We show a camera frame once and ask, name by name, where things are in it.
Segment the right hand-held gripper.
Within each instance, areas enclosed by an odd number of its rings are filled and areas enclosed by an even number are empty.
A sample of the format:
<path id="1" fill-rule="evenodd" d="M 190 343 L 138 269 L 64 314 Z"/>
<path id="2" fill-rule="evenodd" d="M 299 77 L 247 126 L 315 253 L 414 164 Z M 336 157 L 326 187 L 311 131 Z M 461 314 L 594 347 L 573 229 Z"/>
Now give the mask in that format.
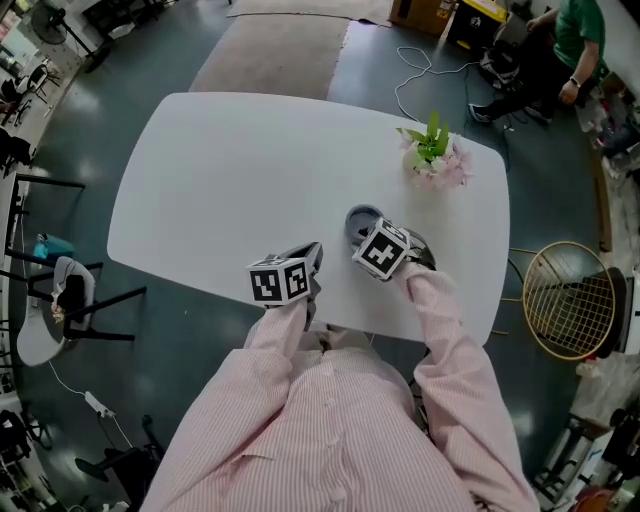
<path id="1" fill-rule="evenodd" d="M 405 262 L 436 269 L 436 261 L 426 241 L 416 232 L 398 227 L 380 217 L 354 251 L 352 261 L 381 281 L 389 281 Z"/>

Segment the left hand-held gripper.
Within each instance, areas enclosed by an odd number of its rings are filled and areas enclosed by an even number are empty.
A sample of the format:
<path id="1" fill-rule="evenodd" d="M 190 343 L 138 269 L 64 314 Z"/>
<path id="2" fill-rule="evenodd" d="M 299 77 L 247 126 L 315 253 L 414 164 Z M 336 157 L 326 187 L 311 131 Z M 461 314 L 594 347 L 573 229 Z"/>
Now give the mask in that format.
<path id="1" fill-rule="evenodd" d="M 321 243 L 311 242 L 250 264 L 246 271 L 253 300 L 267 309 L 302 301 L 307 306 L 304 329 L 308 330 L 316 312 L 315 300 L 321 291 L 317 274 L 322 260 Z"/>

